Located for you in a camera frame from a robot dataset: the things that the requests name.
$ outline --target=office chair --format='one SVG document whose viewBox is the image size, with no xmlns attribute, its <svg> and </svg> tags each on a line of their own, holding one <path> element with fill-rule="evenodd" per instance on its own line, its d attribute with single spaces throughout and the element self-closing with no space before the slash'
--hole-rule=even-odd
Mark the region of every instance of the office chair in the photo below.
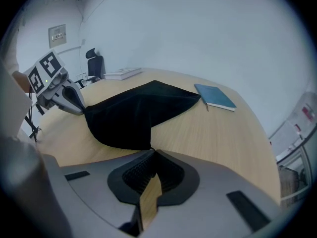
<svg viewBox="0 0 317 238">
<path fill-rule="evenodd" d="M 94 76 L 86 81 L 91 81 L 92 83 L 95 83 L 99 81 L 100 79 L 104 78 L 105 74 L 105 65 L 104 65 L 104 58 L 103 56 L 99 56 L 95 53 L 95 48 L 88 50 L 86 52 L 86 58 L 88 59 L 88 76 Z M 75 81 L 75 83 L 78 83 L 81 88 L 84 87 L 82 83 L 82 79 Z"/>
</svg>

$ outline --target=blue notebook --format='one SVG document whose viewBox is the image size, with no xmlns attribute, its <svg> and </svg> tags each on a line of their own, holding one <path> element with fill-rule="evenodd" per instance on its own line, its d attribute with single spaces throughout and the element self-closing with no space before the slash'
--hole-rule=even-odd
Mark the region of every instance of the blue notebook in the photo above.
<svg viewBox="0 0 317 238">
<path fill-rule="evenodd" d="M 218 88 L 213 86 L 195 84 L 198 93 L 202 96 L 203 102 L 209 106 L 234 111 L 236 105 Z"/>
</svg>

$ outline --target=folded black cloth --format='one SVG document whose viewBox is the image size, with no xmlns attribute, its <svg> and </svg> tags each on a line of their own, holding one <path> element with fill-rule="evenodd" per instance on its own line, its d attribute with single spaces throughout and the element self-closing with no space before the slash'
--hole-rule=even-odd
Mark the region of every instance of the folded black cloth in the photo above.
<svg viewBox="0 0 317 238">
<path fill-rule="evenodd" d="M 89 130 L 99 142 L 147 150 L 151 148 L 151 127 L 188 110 L 200 97 L 154 80 L 88 106 L 84 114 Z"/>
</svg>

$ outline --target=white book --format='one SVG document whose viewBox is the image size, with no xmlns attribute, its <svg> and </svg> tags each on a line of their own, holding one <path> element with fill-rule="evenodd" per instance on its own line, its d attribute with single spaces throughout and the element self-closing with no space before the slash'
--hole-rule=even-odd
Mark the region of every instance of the white book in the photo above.
<svg viewBox="0 0 317 238">
<path fill-rule="evenodd" d="M 108 80 L 123 80 L 141 72 L 141 68 L 125 68 L 104 74 Z"/>
</svg>

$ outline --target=tabletop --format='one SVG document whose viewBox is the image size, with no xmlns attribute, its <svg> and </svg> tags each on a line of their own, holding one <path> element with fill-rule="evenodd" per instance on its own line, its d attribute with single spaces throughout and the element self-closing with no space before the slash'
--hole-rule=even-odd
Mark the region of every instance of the tabletop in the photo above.
<svg viewBox="0 0 317 238">
<path fill-rule="evenodd" d="M 194 84 L 218 87 L 236 105 L 234 112 L 211 107 L 199 100 L 192 108 L 152 128 L 151 145 L 229 167 L 280 204 L 280 182 L 275 158 L 266 134 L 247 103 L 234 90 L 190 75 L 161 69 L 142 69 L 123 81 L 101 80 L 81 90 L 85 106 L 158 80 L 197 93 Z M 76 116 L 54 107 L 41 118 L 37 148 L 56 157 L 60 166 L 109 160 L 135 150 L 109 147 L 90 133 L 84 115 Z M 141 197 L 145 226 L 155 215 L 161 193 L 156 176 Z"/>
</svg>

